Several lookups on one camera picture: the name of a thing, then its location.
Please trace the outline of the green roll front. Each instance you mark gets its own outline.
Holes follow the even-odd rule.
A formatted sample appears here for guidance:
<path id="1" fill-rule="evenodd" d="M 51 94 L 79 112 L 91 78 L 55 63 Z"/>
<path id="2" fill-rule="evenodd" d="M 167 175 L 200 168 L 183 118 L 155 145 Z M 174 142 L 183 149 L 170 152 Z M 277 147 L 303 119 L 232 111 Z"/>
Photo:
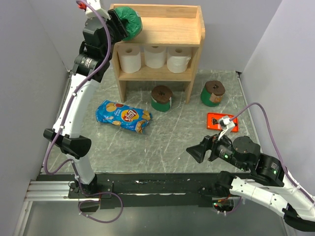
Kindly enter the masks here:
<path id="1" fill-rule="evenodd" d="M 137 11 L 128 6 L 117 7 L 114 11 L 123 23 L 127 32 L 127 37 L 125 37 L 123 41 L 130 41 L 140 34 L 143 25 L 141 17 Z"/>

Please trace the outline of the white paper roll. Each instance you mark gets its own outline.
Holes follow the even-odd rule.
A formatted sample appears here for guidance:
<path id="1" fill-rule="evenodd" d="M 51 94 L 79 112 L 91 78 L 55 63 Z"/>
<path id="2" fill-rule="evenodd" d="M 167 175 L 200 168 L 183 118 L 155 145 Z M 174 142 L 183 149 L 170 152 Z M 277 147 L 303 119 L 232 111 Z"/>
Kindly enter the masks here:
<path id="1" fill-rule="evenodd" d="M 191 59 L 191 47 L 168 47 L 167 68 L 172 73 L 183 73 Z"/>
<path id="2" fill-rule="evenodd" d="M 162 68 L 166 60 L 166 47 L 146 46 L 144 47 L 145 65 L 153 68 Z"/>
<path id="3" fill-rule="evenodd" d="M 118 56 L 123 72 L 130 74 L 141 69 L 141 50 L 139 46 L 120 46 Z"/>

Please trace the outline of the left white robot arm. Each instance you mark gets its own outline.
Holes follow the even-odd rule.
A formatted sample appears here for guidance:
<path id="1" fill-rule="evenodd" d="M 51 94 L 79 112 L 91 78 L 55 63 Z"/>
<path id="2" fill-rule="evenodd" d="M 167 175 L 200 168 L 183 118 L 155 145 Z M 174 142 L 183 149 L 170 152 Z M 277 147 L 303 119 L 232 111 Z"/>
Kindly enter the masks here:
<path id="1" fill-rule="evenodd" d="M 65 154 L 75 171 L 75 184 L 87 198 L 97 191 L 97 177 L 88 157 L 92 141 L 81 135 L 82 121 L 95 90 L 110 65 L 113 46 L 127 38 L 125 20 L 115 10 L 108 10 L 109 19 L 98 17 L 85 22 L 79 54 L 71 70 L 70 88 L 58 120 L 43 136 Z"/>

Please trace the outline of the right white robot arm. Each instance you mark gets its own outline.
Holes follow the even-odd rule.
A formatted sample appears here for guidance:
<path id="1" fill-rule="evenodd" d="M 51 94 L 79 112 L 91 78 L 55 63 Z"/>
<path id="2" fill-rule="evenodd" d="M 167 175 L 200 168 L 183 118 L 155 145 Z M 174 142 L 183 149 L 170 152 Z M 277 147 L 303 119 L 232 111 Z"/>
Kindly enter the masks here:
<path id="1" fill-rule="evenodd" d="M 210 187 L 202 187 L 201 192 L 213 197 L 228 194 L 256 202 L 281 216 L 286 224 L 303 232 L 315 230 L 315 200 L 298 183 L 275 157 L 260 151 L 260 145 L 248 136 L 230 140 L 226 135 L 205 136 L 198 144 L 186 151 L 198 162 L 204 161 L 210 151 L 208 161 L 218 158 L 234 167 L 249 172 L 248 183 L 227 171 L 221 171 Z"/>

